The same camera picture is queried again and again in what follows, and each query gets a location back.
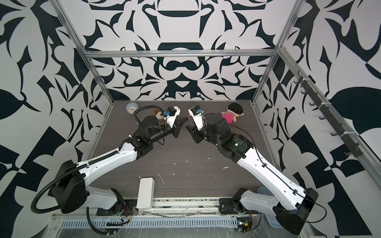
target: white foot pedal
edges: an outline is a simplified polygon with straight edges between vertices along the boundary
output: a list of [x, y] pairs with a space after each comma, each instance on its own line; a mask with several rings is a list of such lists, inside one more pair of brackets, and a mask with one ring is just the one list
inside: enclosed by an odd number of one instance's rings
[[152, 201], [154, 199], [155, 181], [153, 178], [140, 179], [138, 202], [136, 208], [139, 210], [152, 209]]

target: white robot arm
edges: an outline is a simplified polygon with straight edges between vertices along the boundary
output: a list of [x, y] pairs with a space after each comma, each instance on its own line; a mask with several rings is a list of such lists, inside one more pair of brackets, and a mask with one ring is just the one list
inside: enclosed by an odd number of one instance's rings
[[[155, 116], [147, 116], [140, 121], [136, 114], [144, 109], [158, 108], [164, 115], [164, 124], [159, 125]], [[125, 140], [118, 148], [103, 155], [74, 164], [72, 160], [63, 163], [56, 175], [56, 179], [45, 186], [35, 197], [30, 208], [34, 213], [45, 213], [60, 209], [62, 213], [72, 212], [79, 207], [98, 207], [109, 210], [110, 214], [122, 211], [124, 199], [116, 189], [99, 189], [90, 184], [105, 173], [139, 159], [153, 149], [153, 143], [172, 134], [179, 136], [182, 125], [187, 117], [178, 117], [180, 109], [176, 106], [163, 111], [155, 105], [145, 106], [134, 112], [138, 129]], [[47, 209], [38, 209], [40, 197], [51, 189], [58, 206]]]
[[318, 194], [312, 188], [305, 190], [272, 166], [240, 134], [232, 133], [220, 114], [203, 115], [200, 106], [188, 110], [195, 126], [186, 126], [196, 143], [206, 140], [217, 146], [223, 156], [231, 159], [253, 174], [274, 196], [260, 195], [241, 188], [233, 197], [236, 212], [255, 210], [275, 216], [278, 222], [298, 235], [314, 206]]

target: metal hook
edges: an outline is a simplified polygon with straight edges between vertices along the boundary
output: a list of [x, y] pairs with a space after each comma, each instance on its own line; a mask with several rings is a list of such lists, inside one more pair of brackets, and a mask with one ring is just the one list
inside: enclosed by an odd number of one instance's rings
[[300, 83], [300, 82], [302, 82], [302, 77], [299, 77], [297, 81], [294, 81], [294, 83]]

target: dark wooden table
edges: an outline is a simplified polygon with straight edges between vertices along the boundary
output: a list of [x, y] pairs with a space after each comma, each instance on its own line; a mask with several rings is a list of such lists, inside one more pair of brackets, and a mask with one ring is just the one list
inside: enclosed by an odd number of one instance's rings
[[[125, 109], [128, 103], [128, 101], [115, 102], [93, 157], [117, 148], [123, 139], [136, 130], [136, 121]], [[205, 113], [220, 113], [225, 111], [230, 103], [226, 101], [137, 102], [140, 107], [154, 104], [164, 110], [176, 105], [181, 109], [180, 116], [186, 116], [185, 110], [197, 104]], [[268, 158], [267, 148], [250, 102], [238, 103], [243, 107], [245, 115], [237, 118], [234, 125], [250, 133], [258, 150]], [[142, 111], [139, 118], [143, 120], [148, 115], [154, 115], [154, 109]], [[146, 156], [112, 170], [91, 185], [104, 189], [116, 188], [123, 196], [131, 197], [138, 195], [140, 177], [152, 177], [155, 180], [156, 197], [232, 196], [241, 187], [256, 191], [262, 185], [247, 170], [222, 157], [216, 146], [206, 141], [196, 144], [185, 128], [186, 125], [190, 125], [190, 121], [182, 127], [177, 139], [172, 135], [167, 136], [165, 145], [155, 143], [154, 149]], [[231, 130], [250, 139], [247, 134], [235, 127], [231, 127]]]

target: pink plush toy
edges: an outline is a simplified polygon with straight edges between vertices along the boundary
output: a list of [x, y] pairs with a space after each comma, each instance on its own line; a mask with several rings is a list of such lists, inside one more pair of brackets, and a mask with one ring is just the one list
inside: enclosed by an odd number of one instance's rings
[[227, 107], [226, 112], [221, 112], [222, 117], [226, 119], [227, 123], [231, 124], [232, 122], [237, 121], [237, 117], [243, 116], [243, 109], [238, 103], [230, 103]]

